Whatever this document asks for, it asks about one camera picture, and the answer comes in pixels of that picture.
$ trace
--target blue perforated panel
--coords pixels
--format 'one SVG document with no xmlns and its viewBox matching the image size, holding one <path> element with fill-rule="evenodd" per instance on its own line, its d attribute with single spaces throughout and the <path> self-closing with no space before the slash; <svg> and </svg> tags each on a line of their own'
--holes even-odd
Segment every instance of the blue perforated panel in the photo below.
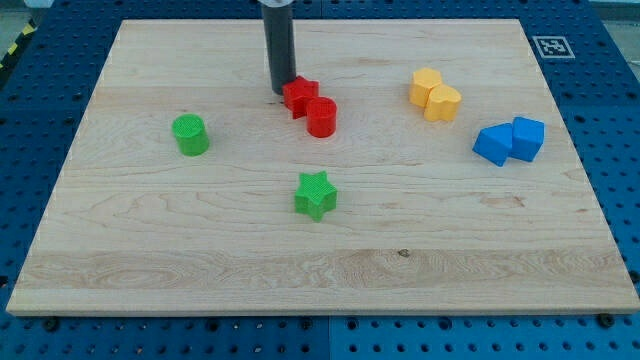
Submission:
<svg viewBox="0 0 640 360">
<path fill-rule="evenodd" d="M 584 0 L 304 0 L 297 18 L 518 18 L 632 277 L 640 275 L 640 86 Z M 0 93 L 0 304 L 15 284 L 122 19 L 258 18 L 255 0 L 57 0 Z M 640 357 L 640 316 L 15 319 L 0 359 Z"/>
</svg>

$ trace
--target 3d printed block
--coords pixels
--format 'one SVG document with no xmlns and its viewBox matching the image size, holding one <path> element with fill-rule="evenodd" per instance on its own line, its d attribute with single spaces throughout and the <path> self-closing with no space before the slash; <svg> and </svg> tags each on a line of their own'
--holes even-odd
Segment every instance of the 3d printed block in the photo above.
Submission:
<svg viewBox="0 0 640 360">
<path fill-rule="evenodd" d="M 442 75 L 437 70 L 422 68 L 414 72 L 409 88 L 409 101 L 414 105 L 425 107 L 429 93 L 440 84 L 442 84 Z"/>
<path fill-rule="evenodd" d="M 424 110 L 424 118 L 429 121 L 453 121 L 462 102 L 462 95 L 449 85 L 441 84 L 433 88 Z"/>
<path fill-rule="evenodd" d="M 296 191 L 296 212 L 308 214 L 314 221 L 322 220 L 324 213 L 336 208 L 338 190 L 327 180 L 327 172 L 300 174 Z"/>
<path fill-rule="evenodd" d="M 307 131 L 309 134 L 324 138 L 336 131 L 336 103 L 326 97 L 317 97 L 307 104 Z"/>
<path fill-rule="evenodd" d="M 209 148 L 204 122 L 198 115 L 181 115 L 173 121 L 171 128 L 182 154 L 196 156 Z"/>
<path fill-rule="evenodd" d="M 492 163 L 502 166 L 512 149 L 513 126 L 501 124 L 480 130 L 473 151 Z"/>
<path fill-rule="evenodd" d="M 513 148 L 510 157 L 533 161 L 544 143 L 544 123 L 523 117 L 513 119 Z"/>
<path fill-rule="evenodd" d="M 284 106 L 291 110 L 294 119 L 299 119 L 307 115 L 307 103 L 318 97 L 319 92 L 320 83 L 298 76 L 294 81 L 282 86 Z"/>
</svg>

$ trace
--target wood grain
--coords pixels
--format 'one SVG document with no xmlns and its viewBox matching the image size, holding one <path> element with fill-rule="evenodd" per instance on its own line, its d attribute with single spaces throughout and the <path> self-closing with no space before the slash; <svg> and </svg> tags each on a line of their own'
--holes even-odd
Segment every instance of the wood grain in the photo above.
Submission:
<svg viewBox="0 0 640 360">
<path fill-rule="evenodd" d="M 296 21 L 301 73 L 339 106 L 327 139 L 268 86 L 259 21 L 125 21 L 8 310 L 16 315 L 568 314 L 638 297 L 514 20 Z M 408 102 L 415 69 L 463 95 L 453 123 Z M 180 155 L 170 124 L 204 119 Z M 534 163 L 478 131 L 545 121 Z M 299 172 L 338 208 L 296 214 Z"/>
</svg>

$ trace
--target blue cube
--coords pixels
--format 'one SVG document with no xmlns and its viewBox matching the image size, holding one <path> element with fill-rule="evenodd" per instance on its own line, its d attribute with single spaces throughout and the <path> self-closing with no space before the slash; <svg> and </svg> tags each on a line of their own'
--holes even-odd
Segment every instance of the blue cube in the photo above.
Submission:
<svg viewBox="0 0 640 360">
<path fill-rule="evenodd" d="M 500 124 L 480 130 L 473 151 L 502 166 L 511 153 L 513 127 L 511 124 Z"/>
<path fill-rule="evenodd" d="M 513 119 L 513 147 L 509 156 L 531 162 L 543 143 L 544 123 L 523 117 Z"/>
</svg>

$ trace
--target green star block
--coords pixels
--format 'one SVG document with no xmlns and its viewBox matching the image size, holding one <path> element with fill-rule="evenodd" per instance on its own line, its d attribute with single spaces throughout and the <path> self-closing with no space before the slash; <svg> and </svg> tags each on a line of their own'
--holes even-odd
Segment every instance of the green star block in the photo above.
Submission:
<svg viewBox="0 0 640 360">
<path fill-rule="evenodd" d="M 325 212 L 336 208 L 338 190 L 327 180 L 327 172 L 300 174 L 296 191 L 296 212 L 308 214 L 314 221 L 322 220 Z"/>
</svg>

